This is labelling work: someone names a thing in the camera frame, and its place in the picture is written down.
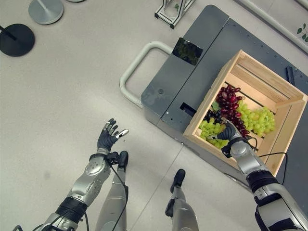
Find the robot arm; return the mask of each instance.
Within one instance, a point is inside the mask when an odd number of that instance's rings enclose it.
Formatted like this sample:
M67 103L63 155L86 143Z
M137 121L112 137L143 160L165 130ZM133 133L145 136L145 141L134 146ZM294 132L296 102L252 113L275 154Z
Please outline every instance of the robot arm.
M39 231L75 231L77 229L86 209L92 204L103 183L109 177L110 165L117 161L118 154L110 153L112 145L128 133L128 129L125 129L113 134L117 128L117 125L114 126L115 123L113 119L106 123L97 142L97 153L91 155L83 174Z
M308 231L308 219L293 197L278 183L236 127L228 120L225 122L226 129L213 138L229 140L222 152L228 158L234 157L246 176L257 203L255 217L261 230Z

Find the white handle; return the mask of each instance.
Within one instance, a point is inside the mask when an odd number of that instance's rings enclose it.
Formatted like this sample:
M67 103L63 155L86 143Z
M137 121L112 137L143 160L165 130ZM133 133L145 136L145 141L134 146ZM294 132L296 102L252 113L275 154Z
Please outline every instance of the white handle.
M142 103L140 98L136 97L134 94L128 91L126 88L125 84L127 80L130 78L130 76L133 74L137 66L141 63L141 61L145 58L147 53L152 49L152 48L158 48L162 51L164 51L167 54L171 54L173 49L169 47L168 45L160 42L160 41L152 41L146 44L141 52L137 55L137 57L134 59L134 61L129 65L127 70L124 72L124 74L120 78L120 90L123 93L123 95L132 101L134 104L136 104L138 107L142 108Z

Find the black rectangular opening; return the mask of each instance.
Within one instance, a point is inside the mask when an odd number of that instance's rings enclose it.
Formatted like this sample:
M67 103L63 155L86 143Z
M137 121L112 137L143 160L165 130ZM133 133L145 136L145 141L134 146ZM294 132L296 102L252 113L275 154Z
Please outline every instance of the black rectangular opening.
M186 112L187 114L189 114L191 117L193 117L194 114L197 112L196 110L194 110L192 107L190 107L184 102L182 103L180 109Z

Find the metal bracket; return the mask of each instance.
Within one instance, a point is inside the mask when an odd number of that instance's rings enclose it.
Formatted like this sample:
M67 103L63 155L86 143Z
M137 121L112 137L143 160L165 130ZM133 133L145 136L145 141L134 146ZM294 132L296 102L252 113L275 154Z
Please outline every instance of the metal bracket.
M167 15L165 12L165 9L170 7L170 4L172 2L174 3L175 1L163 0L162 5L157 9L154 16L156 18L161 18L163 21L168 23L172 29L174 29L175 25L179 22L182 16L186 13L188 8L193 4L194 0L181 0L174 7L171 7L171 8L177 8L178 13L175 16Z

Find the black round base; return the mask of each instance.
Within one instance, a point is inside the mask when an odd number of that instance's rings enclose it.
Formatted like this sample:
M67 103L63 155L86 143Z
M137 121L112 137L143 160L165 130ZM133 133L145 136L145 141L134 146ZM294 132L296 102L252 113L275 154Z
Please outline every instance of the black round base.
M27 54L34 45L35 37L32 30L23 24L12 24L5 28L16 40L5 31L0 33L0 50L9 56L22 56Z

